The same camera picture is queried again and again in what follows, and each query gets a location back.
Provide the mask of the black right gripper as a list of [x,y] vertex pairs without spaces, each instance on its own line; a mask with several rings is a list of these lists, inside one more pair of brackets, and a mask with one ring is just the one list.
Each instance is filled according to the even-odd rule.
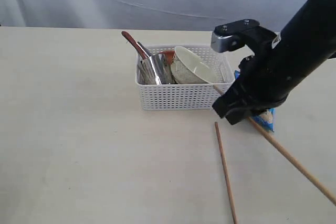
[[275,97],[268,78],[257,77],[258,59],[254,55],[243,58],[238,65],[240,72],[227,92],[215,100],[212,108],[220,118],[235,125],[252,115],[251,111],[263,111],[282,105],[286,95]]

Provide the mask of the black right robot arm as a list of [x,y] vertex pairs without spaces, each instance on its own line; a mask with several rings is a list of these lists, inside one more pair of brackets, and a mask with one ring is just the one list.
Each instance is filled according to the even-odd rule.
[[282,105],[310,73],[335,57],[335,0],[307,0],[279,33],[254,19],[214,28],[215,52],[243,47],[253,55],[240,62],[238,78],[212,105],[232,125]]

